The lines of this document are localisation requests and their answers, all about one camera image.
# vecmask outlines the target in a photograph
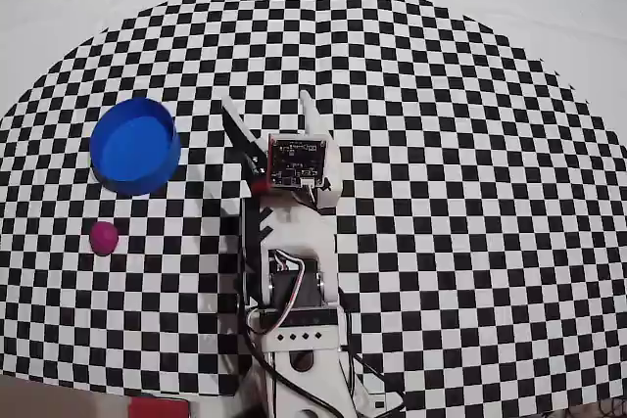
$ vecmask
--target circuit board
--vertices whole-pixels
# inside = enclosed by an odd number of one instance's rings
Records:
[[[268,181],[271,187],[300,189],[323,184],[326,139],[270,136]]]

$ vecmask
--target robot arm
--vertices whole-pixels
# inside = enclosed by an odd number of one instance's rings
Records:
[[[352,395],[341,366],[335,227],[321,212],[342,193],[340,151],[309,94],[300,98],[307,134],[268,141],[255,139],[232,101],[222,100],[224,130],[243,155],[251,190],[241,204],[240,319],[256,337],[242,333],[265,371],[270,418],[356,418],[354,399],[373,416],[365,389],[355,380]],[[374,413],[364,411],[369,406]]]

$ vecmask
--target blue bowl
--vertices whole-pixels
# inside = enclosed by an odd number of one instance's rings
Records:
[[[174,174],[180,139],[164,106],[149,98],[118,103],[100,118],[89,141],[91,166],[106,188],[128,196],[157,190]]]

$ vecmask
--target magenta ball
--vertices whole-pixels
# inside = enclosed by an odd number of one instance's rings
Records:
[[[96,222],[89,233],[91,250],[96,255],[107,256],[116,249],[118,229],[110,222]]]

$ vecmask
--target black and white checkered cloth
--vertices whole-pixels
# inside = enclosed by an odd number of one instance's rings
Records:
[[[0,121],[2,371],[233,394],[250,364],[233,290],[247,190],[219,99],[258,135],[294,131],[303,88],[341,147],[355,346],[404,385],[409,416],[623,393],[627,151],[541,61],[424,0],[182,0],[37,80]],[[88,143],[132,96],[165,104],[183,151],[167,186],[130,199],[94,179]],[[111,257],[90,250],[96,219],[120,230]]]

